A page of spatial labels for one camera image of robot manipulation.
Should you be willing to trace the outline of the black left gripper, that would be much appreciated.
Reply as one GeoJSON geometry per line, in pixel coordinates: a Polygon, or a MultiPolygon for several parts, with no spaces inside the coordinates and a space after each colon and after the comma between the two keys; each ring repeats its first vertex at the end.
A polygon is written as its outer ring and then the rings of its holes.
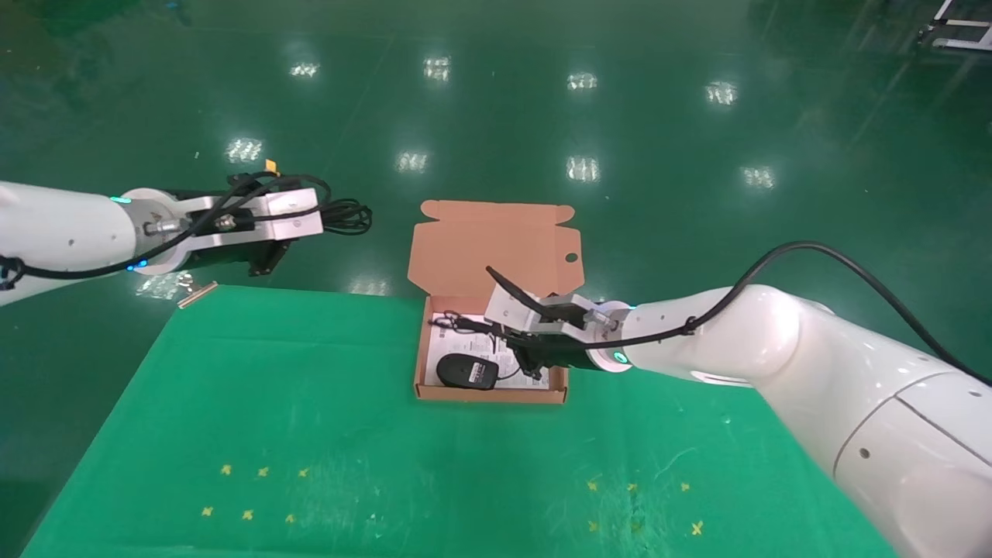
{"type": "Polygon", "coordinates": [[[220,244],[208,250],[208,265],[244,264],[249,277],[272,273],[293,245],[291,238],[277,238],[275,220],[237,211],[216,219],[213,232],[220,244]]]}

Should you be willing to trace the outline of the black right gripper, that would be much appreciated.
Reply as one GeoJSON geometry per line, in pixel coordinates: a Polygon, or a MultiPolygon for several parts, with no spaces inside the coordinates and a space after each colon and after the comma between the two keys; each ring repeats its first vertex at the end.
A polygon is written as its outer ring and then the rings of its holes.
{"type": "Polygon", "coordinates": [[[508,347],[516,357],[521,374],[533,381],[542,381],[543,370],[554,367],[578,370],[596,368],[577,340],[557,333],[508,331],[499,322],[474,320],[467,315],[456,315],[456,331],[508,340],[508,347]]]}

